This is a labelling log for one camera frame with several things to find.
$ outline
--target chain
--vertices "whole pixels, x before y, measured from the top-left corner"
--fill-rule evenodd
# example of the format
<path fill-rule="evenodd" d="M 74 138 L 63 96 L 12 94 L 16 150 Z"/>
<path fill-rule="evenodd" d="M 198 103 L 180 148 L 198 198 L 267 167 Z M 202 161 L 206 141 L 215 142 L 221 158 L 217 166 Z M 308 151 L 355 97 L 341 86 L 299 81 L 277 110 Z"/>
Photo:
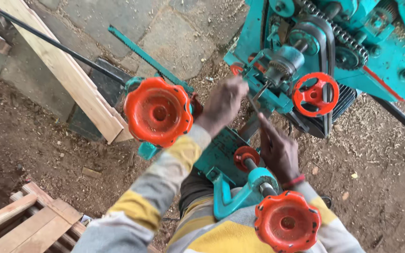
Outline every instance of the chain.
<path fill-rule="evenodd" d="M 350 70 L 356 70 L 363 66 L 365 66 L 368 62 L 368 51 L 365 49 L 364 46 L 359 44 L 348 32 L 343 31 L 343 29 L 334 24 L 321 10 L 319 10 L 315 4 L 313 4 L 310 0 L 301 0 L 303 4 L 302 8 L 305 12 L 316 15 L 319 18 L 325 20 L 332 26 L 332 31 L 334 32 L 334 36 L 340 43 L 344 44 L 348 49 L 352 50 L 356 55 L 359 56 L 359 64 L 353 67 Z"/>

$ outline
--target turquoise machine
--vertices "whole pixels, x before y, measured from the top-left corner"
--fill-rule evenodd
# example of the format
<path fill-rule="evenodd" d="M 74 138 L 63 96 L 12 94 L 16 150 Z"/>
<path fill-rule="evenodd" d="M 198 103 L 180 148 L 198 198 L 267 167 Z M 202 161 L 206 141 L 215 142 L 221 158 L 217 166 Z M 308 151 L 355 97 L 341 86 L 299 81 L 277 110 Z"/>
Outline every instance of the turquoise machine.
<path fill-rule="evenodd" d="M 405 0 L 246 3 L 249 13 L 225 61 L 248 81 L 266 116 L 276 110 L 290 126 L 324 138 L 357 95 L 366 92 L 405 125 L 405 114 L 392 103 L 405 100 Z M 109 31 L 190 97 L 193 89 L 187 83 L 113 26 Z M 127 91 L 141 81 L 131 79 Z M 217 219 L 280 192 L 273 175 L 257 167 L 260 157 L 248 144 L 258 128 L 255 114 L 239 130 L 225 128 L 194 165 L 214 184 Z M 144 142 L 139 154 L 149 159 L 159 149 Z M 232 197 L 235 187 L 242 189 Z"/>

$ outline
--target worker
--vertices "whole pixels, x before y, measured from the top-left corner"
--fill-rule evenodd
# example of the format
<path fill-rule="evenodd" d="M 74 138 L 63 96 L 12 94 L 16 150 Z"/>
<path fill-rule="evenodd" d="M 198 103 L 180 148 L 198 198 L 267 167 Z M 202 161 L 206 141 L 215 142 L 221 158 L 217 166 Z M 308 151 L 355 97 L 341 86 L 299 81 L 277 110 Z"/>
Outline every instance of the worker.
<path fill-rule="evenodd" d="M 166 252 L 273 252 L 254 230 L 255 206 L 241 208 L 220 221 L 215 219 L 213 184 L 193 168 L 211 139 L 234 119 L 247 93 L 248 84 L 240 76 L 221 82 L 188 134 L 165 149 L 103 218 L 89 224 L 73 252 L 147 252 L 179 189 L 181 221 Z M 263 114 L 259 114 L 259 120 L 261 157 L 267 168 L 281 185 L 303 194 L 321 215 L 318 241 L 311 252 L 364 252 L 309 183 L 294 180 L 301 178 L 295 140 L 275 130 Z"/>

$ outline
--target striped sweater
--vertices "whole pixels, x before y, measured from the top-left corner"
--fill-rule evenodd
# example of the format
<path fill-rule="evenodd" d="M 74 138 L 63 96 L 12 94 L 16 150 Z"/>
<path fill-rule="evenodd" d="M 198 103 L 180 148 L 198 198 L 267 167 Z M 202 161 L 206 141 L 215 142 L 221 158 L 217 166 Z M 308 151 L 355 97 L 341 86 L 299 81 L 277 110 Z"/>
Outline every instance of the striped sweater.
<path fill-rule="evenodd" d="M 107 211 L 94 220 L 74 247 L 74 253 L 147 252 L 161 218 L 172 204 L 182 181 L 209 145 L 210 135 L 193 125 L 187 135 L 166 149 Z M 324 204 L 308 183 L 294 189 L 318 208 L 322 224 L 317 243 L 307 252 L 362 253 L 358 241 Z M 195 199 L 183 211 L 166 252 L 273 252 L 254 230 L 254 208 L 235 211 L 217 221 L 213 215 L 213 195 Z"/>

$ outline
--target dirt floor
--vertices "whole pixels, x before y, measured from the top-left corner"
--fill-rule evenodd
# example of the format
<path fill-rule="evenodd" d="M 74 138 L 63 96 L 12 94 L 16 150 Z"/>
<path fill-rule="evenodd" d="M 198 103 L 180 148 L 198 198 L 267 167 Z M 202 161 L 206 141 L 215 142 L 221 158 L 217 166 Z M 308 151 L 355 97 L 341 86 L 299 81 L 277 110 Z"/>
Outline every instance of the dirt floor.
<path fill-rule="evenodd" d="M 228 66 L 214 54 L 190 84 L 204 102 L 229 74 Z M 405 111 L 405 103 L 400 106 Z M 245 101 L 231 126 L 239 128 L 250 114 Z M 139 145 L 135 141 L 89 142 L 56 120 L 0 82 L 0 208 L 8 204 L 11 192 L 32 180 L 53 198 L 101 217 L 150 162 L 136 155 L 130 161 Z M 278 114 L 271 121 L 288 130 Z M 320 140 L 296 130 L 292 136 L 299 142 L 300 170 L 319 194 L 333 198 L 333 211 L 362 247 L 371 253 L 405 253 L 405 128 L 363 94 L 335 122 L 329 138 Z M 257 137 L 252 139 L 255 146 Z M 83 175 L 83 167 L 102 172 L 102 177 Z M 160 250 L 176 229 L 177 200 L 153 242 Z"/>

